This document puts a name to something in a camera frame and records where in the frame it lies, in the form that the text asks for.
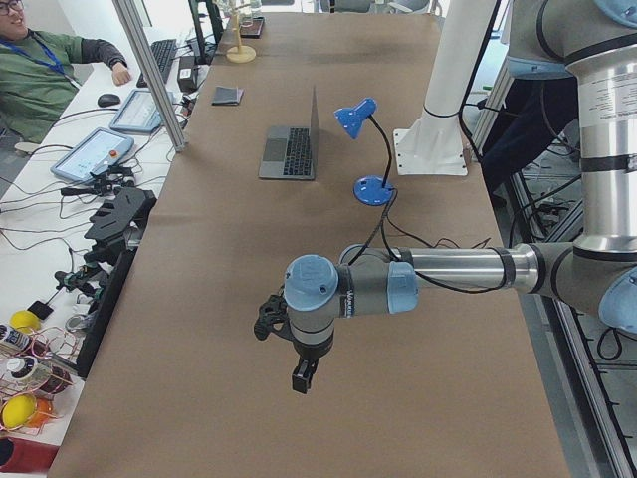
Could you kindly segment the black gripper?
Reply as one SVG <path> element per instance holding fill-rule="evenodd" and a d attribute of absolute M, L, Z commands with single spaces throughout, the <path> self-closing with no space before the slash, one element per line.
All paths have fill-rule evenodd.
<path fill-rule="evenodd" d="M 312 378 L 322 356 L 322 347 L 301 342 L 293 342 L 293 346 L 299 355 L 299 361 L 292 372 L 292 389 L 295 392 L 307 394 L 312 387 Z"/>

